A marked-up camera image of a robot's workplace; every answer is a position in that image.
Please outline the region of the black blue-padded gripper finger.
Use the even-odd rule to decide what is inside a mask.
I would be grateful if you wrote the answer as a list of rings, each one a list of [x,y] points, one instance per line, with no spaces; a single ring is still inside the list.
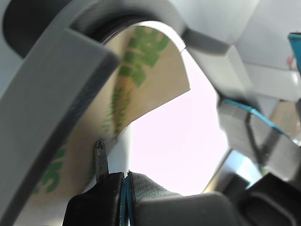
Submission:
[[[301,73],[301,33],[291,32],[288,39],[296,59],[298,71]]]

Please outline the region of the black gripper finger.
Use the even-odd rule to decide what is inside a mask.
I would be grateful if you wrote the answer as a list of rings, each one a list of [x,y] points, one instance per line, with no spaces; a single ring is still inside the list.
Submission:
[[[125,179],[127,211],[132,226],[238,226],[231,201],[212,192],[183,196],[165,189],[144,174]]]
[[[96,184],[68,202],[64,226],[118,226],[123,173],[109,173],[106,142],[95,145]]]

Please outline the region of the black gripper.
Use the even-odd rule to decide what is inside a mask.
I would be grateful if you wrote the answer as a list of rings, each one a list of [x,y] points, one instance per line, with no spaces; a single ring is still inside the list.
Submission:
[[[236,209],[244,226],[299,226],[301,192],[269,173],[236,196]]]

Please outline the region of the black blade-tipped gripper finger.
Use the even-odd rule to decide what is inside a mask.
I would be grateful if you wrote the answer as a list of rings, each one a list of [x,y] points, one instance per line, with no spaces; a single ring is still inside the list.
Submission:
[[[218,106],[229,145],[281,179],[297,178],[297,146],[256,109],[224,99]]]

